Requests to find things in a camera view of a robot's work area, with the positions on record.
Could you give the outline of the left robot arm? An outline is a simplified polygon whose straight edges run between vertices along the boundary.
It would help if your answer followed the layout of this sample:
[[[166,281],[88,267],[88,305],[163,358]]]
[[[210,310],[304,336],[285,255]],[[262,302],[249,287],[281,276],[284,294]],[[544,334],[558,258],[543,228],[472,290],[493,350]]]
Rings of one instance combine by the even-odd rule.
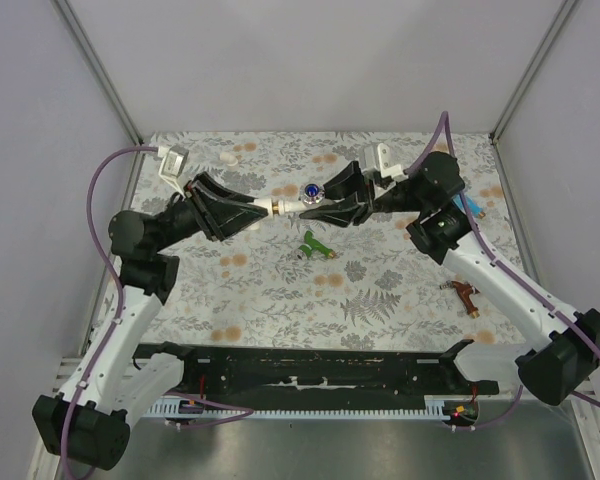
[[[45,448],[62,463],[110,470],[121,459],[132,428],[169,390],[199,384],[200,368],[173,344],[124,377],[141,337],[173,289],[180,260],[165,249],[197,233],[223,241],[270,216],[264,200],[225,189],[197,175],[155,215],[116,214],[108,233],[121,265],[113,272],[117,304],[74,373],[55,396],[42,395],[32,415]]]

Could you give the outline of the white chrome faucet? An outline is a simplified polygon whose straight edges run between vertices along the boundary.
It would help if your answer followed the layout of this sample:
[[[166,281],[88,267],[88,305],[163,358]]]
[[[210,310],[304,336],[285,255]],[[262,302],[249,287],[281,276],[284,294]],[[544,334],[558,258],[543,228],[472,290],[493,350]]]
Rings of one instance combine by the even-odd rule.
[[[276,200],[272,202],[272,211],[278,215],[299,213],[315,208],[325,199],[325,189],[322,185],[308,183],[299,192],[297,200]]]

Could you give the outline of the white pipe elbow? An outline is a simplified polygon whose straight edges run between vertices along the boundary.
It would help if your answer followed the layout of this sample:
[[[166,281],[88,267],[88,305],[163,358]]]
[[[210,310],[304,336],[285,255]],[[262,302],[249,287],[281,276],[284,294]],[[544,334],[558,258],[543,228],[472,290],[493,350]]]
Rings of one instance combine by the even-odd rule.
[[[219,155],[219,159],[225,163],[228,167],[235,167],[238,165],[239,160],[236,155],[230,152],[222,152]]]

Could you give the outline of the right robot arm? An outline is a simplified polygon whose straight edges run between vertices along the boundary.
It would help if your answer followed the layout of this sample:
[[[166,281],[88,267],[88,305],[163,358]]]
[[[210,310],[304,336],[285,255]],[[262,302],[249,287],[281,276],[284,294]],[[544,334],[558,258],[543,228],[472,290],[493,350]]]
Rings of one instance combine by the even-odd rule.
[[[346,228],[376,213],[417,213],[406,228],[416,249],[476,287],[524,338],[502,353],[461,348],[438,368],[440,386],[457,394],[473,382],[519,383],[557,406],[600,366],[600,312],[577,311],[500,255],[466,206],[454,203],[464,188],[456,158],[443,152],[428,154],[411,173],[353,161],[327,183],[301,189],[300,216]]]

